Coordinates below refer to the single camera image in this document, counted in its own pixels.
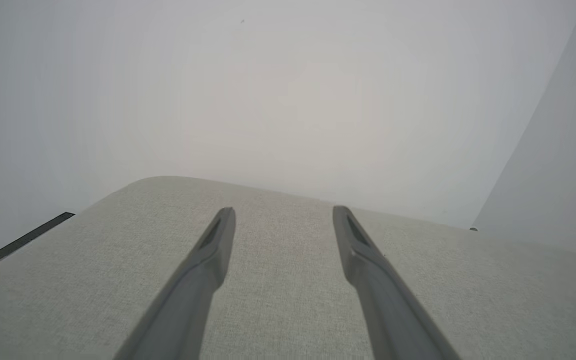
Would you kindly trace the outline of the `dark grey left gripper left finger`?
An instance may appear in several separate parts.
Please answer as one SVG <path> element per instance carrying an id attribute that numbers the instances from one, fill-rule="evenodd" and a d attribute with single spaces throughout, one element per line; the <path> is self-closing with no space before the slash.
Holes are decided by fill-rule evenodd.
<path id="1" fill-rule="evenodd" d="M 117 360 L 196 360 L 214 293 L 226 280 L 236 212 L 218 210 L 115 355 Z"/>

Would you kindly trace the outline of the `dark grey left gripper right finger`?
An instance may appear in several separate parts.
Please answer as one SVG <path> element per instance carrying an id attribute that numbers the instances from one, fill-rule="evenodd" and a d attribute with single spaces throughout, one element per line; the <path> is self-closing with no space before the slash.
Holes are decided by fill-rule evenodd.
<path id="1" fill-rule="evenodd" d="M 358 294 L 377 360 L 458 360 L 460 356 L 350 208 L 333 207 L 343 275 Z"/>

